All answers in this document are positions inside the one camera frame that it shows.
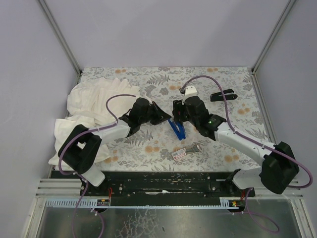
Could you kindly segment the metal staple strip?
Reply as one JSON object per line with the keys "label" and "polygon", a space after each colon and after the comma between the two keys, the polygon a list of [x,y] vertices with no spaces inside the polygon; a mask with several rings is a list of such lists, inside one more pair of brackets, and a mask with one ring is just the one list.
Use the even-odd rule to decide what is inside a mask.
{"label": "metal staple strip", "polygon": [[193,154],[200,152],[201,148],[198,144],[192,145],[192,146],[187,146],[183,148],[186,154]]}

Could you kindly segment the red white staple box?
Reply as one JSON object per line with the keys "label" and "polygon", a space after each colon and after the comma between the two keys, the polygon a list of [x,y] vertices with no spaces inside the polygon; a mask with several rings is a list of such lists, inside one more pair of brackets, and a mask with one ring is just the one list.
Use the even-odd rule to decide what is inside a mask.
{"label": "red white staple box", "polygon": [[174,160],[178,160],[184,156],[186,156],[186,151],[184,149],[177,150],[171,153]]}

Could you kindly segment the blue stapler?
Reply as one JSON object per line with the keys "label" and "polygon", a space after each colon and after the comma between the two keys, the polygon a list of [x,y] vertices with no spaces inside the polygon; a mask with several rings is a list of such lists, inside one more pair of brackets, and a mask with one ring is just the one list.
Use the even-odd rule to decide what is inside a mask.
{"label": "blue stapler", "polygon": [[184,127],[183,123],[175,122],[172,119],[169,119],[168,123],[171,126],[171,128],[173,129],[175,135],[177,136],[177,138],[179,140],[183,140],[186,138],[186,132],[185,132],[185,127]]}

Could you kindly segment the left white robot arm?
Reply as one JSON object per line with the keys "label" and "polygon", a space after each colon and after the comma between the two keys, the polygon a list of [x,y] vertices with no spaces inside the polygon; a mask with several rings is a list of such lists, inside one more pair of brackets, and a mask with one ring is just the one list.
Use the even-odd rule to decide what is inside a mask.
{"label": "left white robot arm", "polygon": [[61,168],[65,162],[78,176],[94,187],[100,186],[105,175],[95,165],[95,158],[101,145],[135,134],[145,123],[161,124],[171,116],[164,112],[154,101],[138,98],[131,109],[115,121],[100,127],[87,128],[82,124],[74,127],[58,151],[58,167],[61,174],[66,175]]}

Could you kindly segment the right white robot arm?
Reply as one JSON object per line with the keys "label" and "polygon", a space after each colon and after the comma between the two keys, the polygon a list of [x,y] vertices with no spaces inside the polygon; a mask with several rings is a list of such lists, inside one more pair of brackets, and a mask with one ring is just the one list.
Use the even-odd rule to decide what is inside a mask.
{"label": "right white robot arm", "polygon": [[257,169],[237,169],[229,176],[239,189],[263,185],[275,194],[282,194],[299,172],[298,165],[288,159],[294,156],[288,144],[276,145],[234,131],[225,118],[209,113],[197,96],[174,100],[172,114],[176,123],[190,122],[200,135],[238,150],[259,165]]}

